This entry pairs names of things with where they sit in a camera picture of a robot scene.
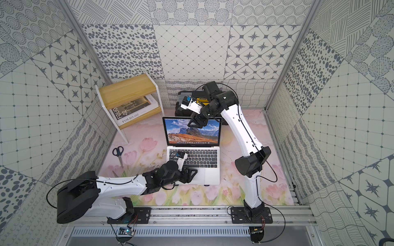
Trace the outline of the silver grey laptop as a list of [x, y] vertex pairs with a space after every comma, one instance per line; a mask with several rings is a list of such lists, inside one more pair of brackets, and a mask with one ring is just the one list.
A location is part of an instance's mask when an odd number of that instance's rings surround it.
[[185, 168], [198, 170], [191, 184], [220, 184], [220, 136], [222, 119], [208, 120], [203, 128], [188, 127], [190, 117], [163, 117], [164, 132], [167, 141], [167, 156], [173, 152], [188, 154]]

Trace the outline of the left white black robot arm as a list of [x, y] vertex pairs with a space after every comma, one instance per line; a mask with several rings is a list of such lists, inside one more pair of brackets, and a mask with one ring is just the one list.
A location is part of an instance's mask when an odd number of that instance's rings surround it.
[[109, 178], [88, 171], [57, 191], [57, 223], [87, 217], [106, 217], [109, 224], [135, 220], [137, 212], [130, 196], [148, 195], [176, 182], [190, 183], [197, 169], [168, 161], [161, 167], [134, 177]]

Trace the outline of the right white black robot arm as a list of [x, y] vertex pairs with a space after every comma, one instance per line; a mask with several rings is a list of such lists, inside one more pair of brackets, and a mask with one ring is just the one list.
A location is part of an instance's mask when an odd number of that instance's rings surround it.
[[203, 128], [209, 119], [221, 116], [230, 126], [238, 141], [242, 156], [235, 160], [237, 170], [246, 178], [244, 211], [251, 220], [260, 216], [265, 205], [260, 199], [258, 185], [259, 173], [263, 164], [271, 154], [271, 149], [256, 138], [247, 123], [235, 90], [222, 91], [216, 82], [209, 82], [202, 86], [208, 104], [204, 105], [195, 97], [186, 96], [181, 102], [181, 108], [192, 111], [189, 127]]

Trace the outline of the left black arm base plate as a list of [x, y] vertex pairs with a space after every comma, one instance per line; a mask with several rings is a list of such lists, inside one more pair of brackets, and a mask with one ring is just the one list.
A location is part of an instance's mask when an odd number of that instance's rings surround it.
[[126, 213], [118, 219], [108, 218], [108, 224], [148, 224], [151, 207], [137, 207], [126, 209]]

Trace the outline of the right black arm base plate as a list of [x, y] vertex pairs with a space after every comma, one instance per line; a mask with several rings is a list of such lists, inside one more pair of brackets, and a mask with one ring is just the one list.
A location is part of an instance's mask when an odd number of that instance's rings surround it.
[[230, 207], [229, 213], [233, 224], [266, 224], [273, 223], [270, 208], [259, 206], [254, 209]]

